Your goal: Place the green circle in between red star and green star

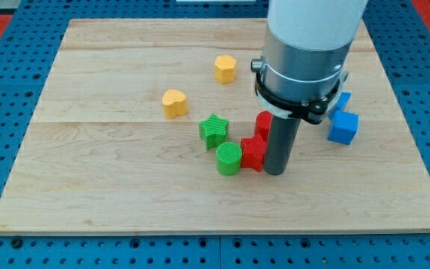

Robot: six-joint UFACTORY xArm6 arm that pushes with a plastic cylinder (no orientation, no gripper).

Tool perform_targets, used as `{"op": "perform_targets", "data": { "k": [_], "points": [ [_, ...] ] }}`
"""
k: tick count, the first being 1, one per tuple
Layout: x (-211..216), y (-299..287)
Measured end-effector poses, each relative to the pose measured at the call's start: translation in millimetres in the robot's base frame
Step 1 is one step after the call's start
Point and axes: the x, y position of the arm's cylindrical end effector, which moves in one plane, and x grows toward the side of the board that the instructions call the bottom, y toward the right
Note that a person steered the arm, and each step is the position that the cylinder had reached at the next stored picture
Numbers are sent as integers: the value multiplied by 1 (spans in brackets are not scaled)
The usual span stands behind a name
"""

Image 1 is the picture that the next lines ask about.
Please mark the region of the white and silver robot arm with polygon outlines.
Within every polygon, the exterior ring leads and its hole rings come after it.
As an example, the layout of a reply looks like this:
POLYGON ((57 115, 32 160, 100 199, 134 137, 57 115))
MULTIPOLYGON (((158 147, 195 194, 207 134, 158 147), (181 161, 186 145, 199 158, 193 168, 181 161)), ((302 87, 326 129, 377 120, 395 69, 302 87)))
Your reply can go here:
POLYGON ((367 0, 271 0, 255 94, 277 120, 323 121, 348 75, 343 66, 367 0))

